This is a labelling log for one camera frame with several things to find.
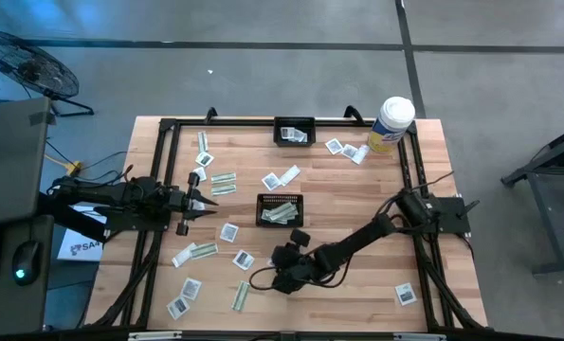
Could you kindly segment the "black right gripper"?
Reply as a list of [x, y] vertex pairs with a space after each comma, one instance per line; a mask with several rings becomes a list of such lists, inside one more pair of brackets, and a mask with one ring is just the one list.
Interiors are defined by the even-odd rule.
[[304, 285], [318, 284], [318, 269], [314, 254], [318, 247], [302, 254], [300, 248], [309, 245], [311, 237], [300, 229], [293, 229], [290, 241], [284, 246], [276, 246], [272, 254], [272, 262], [276, 276], [272, 288], [281, 293], [294, 293]]

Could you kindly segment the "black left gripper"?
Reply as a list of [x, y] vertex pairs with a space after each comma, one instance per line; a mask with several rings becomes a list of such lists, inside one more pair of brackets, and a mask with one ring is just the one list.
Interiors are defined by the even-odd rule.
[[216, 202], [211, 201], [204, 197], [200, 190], [197, 189], [199, 185], [199, 176], [191, 172], [188, 178], [188, 191], [183, 192], [179, 189], [172, 189], [168, 207], [172, 212], [180, 213], [182, 215], [181, 221], [177, 224], [176, 235], [187, 236], [189, 233], [189, 221], [194, 221], [197, 218], [216, 214], [213, 210], [193, 210], [191, 208], [191, 201], [195, 200], [197, 202], [203, 203], [205, 205], [217, 206]]

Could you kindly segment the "black plastic basket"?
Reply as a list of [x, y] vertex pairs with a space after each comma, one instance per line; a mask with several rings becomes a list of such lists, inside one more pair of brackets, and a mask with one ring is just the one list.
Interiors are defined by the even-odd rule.
[[[308, 140], [302, 143], [294, 142], [292, 139], [284, 140], [281, 137], [281, 127], [301, 130], [308, 134]], [[275, 117], [273, 141], [278, 147], [311, 147], [316, 142], [315, 119], [313, 117]]]
[[[273, 224], [261, 219], [264, 209], [273, 209], [290, 202], [296, 206], [298, 215], [287, 224]], [[301, 194], [259, 194], [257, 198], [256, 226], [260, 227], [303, 227], [303, 196]]]

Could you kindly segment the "white paper sheet with logo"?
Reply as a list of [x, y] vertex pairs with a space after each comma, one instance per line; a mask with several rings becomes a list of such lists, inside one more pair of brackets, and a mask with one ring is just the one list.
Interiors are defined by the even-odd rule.
[[[73, 206], [73, 209], [85, 216], [94, 218], [105, 224], [107, 218], [96, 212], [91, 206]], [[68, 229], [64, 233], [57, 260], [99, 262], [103, 250], [102, 242], [87, 238], [74, 230]]]

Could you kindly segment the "yellow power plug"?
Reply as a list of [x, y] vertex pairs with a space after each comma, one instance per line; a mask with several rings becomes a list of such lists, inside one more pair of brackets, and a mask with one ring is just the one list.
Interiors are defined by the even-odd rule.
[[65, 169], [65, 174], [67, 176], [76, 176], [77, 174], [79, 174], [82, 170], [82, 163], [79, 161], [75, 161], [75, 162], [70, 162], [70, 161], [60, 161], [56, 158], [53, 158], [52, 156], [49, 155], [45, 155], [45, 159], [49, 160], [50, 162], [61, 166]]

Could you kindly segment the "Lysol wipes canister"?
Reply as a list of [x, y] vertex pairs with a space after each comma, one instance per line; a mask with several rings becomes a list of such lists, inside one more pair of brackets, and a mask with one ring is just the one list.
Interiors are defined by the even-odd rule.
[[391, 97], [384, 101], [371, 128], [368, 146], [385, 153], [397, 144], [415, 119], [416, 111], [410, 99]]

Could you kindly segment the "black computer mouse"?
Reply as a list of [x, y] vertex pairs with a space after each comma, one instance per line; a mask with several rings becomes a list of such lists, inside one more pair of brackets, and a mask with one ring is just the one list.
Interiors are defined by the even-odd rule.
[[13, 280], [19, 286], [33, 283], [40, 273], [41, 244], [37, 241], [21, 243], [12, 256]]

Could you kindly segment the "grey flat panel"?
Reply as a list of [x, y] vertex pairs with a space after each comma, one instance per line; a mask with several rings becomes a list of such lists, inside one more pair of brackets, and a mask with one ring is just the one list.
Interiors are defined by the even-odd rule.
[[50, 100], [0, 103], [0, 224], [32, 216], [37, 209]]

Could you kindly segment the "black floor fan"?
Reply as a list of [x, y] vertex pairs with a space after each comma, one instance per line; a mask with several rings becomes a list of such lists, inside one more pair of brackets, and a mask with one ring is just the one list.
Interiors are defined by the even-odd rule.
[[0, 73], [16, 81], [26, 90], [31, 89], [46, 98], [63, 101], [83, 108], [82, 112], [61, 114], [60, 117], [93, 116], [94, 110], [71, 98], [80, 92], [76, 75], [62, 62], [40, 47], [30, 45], [26, 40], [0, 31]]

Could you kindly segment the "dark grey desk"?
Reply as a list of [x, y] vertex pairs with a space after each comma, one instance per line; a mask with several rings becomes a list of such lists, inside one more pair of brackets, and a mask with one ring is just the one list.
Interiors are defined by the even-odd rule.
[[[0, 334], [38, 332], [45, 317], [45, 298], [54, 219], [44, 215], [0, 229]], [[21, 286], [14, 280], [13, 256], [24, 242], [39, 244], [36, 278]]]

